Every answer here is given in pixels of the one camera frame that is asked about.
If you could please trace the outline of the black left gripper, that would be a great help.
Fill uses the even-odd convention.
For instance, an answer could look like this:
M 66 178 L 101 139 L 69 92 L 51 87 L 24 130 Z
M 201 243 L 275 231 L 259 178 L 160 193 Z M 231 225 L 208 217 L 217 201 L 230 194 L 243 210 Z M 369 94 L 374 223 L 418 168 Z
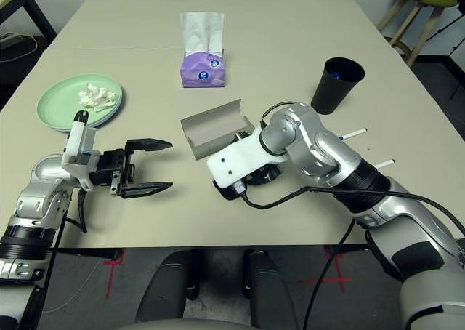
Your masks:
M 105 151 L 97 162 L 97 168 L 89 174 L 93 185 L 109 186 L 112 196 L 140 198 L 152 196 L 169 189 L 172 182 L 144 182 L 129 187 L 134 182 L 135 165 L 131 156 L 136 150 L 160 151 L 173 145 L 165 140 L 139 138 L 127 140 L 124 148 Z

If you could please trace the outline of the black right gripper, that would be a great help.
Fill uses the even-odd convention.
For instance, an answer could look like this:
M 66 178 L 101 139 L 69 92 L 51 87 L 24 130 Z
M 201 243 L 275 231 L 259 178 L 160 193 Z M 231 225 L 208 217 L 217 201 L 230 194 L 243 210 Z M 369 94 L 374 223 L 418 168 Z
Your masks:
M 245 182 L 247 185 L 252 186 L 266 185 L 267 183 L 276 180 L 281 174 L 282 171 L 278 165 L 265 164 L 259 169 L 246 175 Z

